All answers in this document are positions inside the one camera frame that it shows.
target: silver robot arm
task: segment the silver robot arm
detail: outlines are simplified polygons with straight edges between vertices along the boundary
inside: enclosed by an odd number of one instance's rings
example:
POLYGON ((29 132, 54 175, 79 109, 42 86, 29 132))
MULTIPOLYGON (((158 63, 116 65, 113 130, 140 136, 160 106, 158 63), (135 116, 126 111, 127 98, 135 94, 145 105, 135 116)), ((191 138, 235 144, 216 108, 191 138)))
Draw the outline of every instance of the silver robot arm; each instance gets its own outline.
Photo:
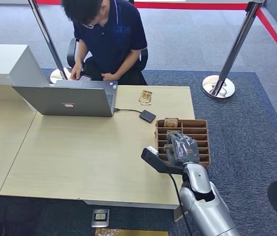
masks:
POLYGON ((203 236, 240 236, 229 209, 206 170, 199 164, 183 164, 183 184, 180 195, 203 236))

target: laptop logo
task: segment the laptop logo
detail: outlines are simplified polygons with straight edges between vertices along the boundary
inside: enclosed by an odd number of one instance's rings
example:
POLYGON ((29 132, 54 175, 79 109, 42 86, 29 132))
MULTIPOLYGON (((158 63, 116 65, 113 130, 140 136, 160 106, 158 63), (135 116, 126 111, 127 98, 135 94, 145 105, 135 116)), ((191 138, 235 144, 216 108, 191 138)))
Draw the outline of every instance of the laptop logo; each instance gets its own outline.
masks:
POLYGON ((75 103, 64 103, 61 102, 61 104, 64 105, 65 107, 74 107, 75 103))

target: card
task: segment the card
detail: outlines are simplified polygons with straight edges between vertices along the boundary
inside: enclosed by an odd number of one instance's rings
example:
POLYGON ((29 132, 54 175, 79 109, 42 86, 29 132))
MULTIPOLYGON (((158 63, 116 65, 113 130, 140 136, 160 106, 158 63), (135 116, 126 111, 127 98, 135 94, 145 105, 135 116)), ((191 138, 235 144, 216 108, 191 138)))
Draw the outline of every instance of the card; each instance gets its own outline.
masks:
POLYGON ((166 133, 166 139, 169 138, 169 136, 171 136, 171 134, 175 134, 175 133, 182 133, 180 130, 168 130, 166 133))
POLYGON ((164 153, 166 153, 167 149, 168 149, 168 148, 171 151, 174 151, 174 146, 172 144, 165 144, 164 146, 164 153))
POLYGON ((152 105, 152 95, 152 92, 143 90, 138 101, 143 106, 152 105))
POLYGON ((164 127, 177 128, 178 127, 178 122, 178 118, 165 118, 164 127))

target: silver laptop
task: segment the silver laptop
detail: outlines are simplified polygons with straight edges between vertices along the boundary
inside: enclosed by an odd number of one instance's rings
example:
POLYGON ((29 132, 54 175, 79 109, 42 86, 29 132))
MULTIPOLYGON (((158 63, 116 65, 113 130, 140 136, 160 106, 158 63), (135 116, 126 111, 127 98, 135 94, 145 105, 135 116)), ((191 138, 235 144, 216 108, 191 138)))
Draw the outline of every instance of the silver laptop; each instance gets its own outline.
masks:
POLYGON ((54 87, 12 87, 42 115, 113 116, 117 82, 74 82, 60 81, 54 87))

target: black pants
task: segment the black pants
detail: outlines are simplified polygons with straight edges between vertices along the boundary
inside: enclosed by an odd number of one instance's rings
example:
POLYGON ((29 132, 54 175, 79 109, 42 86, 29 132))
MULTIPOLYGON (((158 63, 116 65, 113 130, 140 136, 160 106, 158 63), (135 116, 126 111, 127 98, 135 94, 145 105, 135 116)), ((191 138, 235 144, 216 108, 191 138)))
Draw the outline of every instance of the black pants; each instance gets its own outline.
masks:
MULTIPOLYGON (((102 81, 102 71, 98 68, 96 62, 94 61, 93 57, 86 59, 84 66, 84 75, 91 77, 92 80, 102 81)), ((130 70, 125 72, 119 81, 119 85, 147 85, 140 71, 140 62, 136 62, 130 70)))

